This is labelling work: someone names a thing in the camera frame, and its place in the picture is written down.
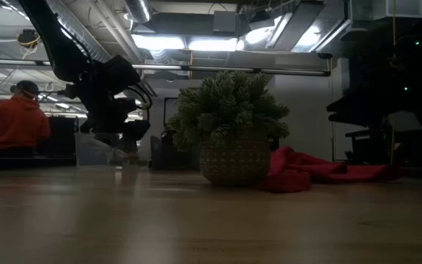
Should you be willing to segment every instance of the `wooden table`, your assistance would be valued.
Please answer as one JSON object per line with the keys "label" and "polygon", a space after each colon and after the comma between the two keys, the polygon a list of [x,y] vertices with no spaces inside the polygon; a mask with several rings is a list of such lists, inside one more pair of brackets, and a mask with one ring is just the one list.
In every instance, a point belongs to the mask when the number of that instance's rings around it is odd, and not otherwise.
{"label": "wooden table", "polygon": [[190,172],[0,172],[0,263],[422,264],[422,181],[270,194]]}

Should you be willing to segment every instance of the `man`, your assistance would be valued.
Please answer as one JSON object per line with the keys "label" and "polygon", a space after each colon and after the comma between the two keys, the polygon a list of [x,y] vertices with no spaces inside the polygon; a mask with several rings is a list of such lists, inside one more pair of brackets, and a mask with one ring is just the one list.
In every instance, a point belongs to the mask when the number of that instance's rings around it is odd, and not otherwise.
{"label": "man", "polygon": [[33,157],[37,143],[50,136],[48,118],[36,101],[38,87],[20,81],[11,91],[11,99],[0,101],[0,157]]}

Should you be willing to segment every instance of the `potted plant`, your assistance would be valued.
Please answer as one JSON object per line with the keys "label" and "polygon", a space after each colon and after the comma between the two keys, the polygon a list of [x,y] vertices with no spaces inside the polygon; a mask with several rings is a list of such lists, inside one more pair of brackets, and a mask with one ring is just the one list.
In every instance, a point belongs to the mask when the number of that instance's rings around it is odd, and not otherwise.
{"label": "potted plant", "polygon": [[243,72],[218,73],[200,88],[180,90],[178,113],[169,120],[178,150],[200,145],[203,176],[219,186],[248,186],[270,167],[268,137],[289,135],[279,121],[289,108],[265,89],[268,80]]}

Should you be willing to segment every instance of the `woven basket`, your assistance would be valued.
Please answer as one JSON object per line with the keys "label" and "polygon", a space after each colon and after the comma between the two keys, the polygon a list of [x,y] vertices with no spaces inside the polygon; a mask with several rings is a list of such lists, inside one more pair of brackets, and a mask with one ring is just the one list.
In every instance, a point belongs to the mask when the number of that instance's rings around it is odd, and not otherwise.
{"label": "woven basket", "polygon": [[262,181],[270,169],[266,136],[245,135],[224,148],[204,140],[200,145],[200,170],[217,186],[251,186]]}

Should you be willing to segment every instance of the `red cloth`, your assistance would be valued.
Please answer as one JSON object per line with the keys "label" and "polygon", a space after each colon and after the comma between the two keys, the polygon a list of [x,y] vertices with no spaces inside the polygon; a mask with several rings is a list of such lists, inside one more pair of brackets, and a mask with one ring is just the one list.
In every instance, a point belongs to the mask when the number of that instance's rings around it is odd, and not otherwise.
{"label": "red cloth", "polygon": [[14,95],[0,101],[0,150],[35,147],[49,136],[48,118],[35,100]]}
{"label": "red cloth", "polygon": [[282,147],[271,153],[271,166],[267,178],[259,188],[265,191],[287,193],[307,191],[311,182],[356,183],[398,178],[394,166],[347,166],[296,153],[290,147]]}

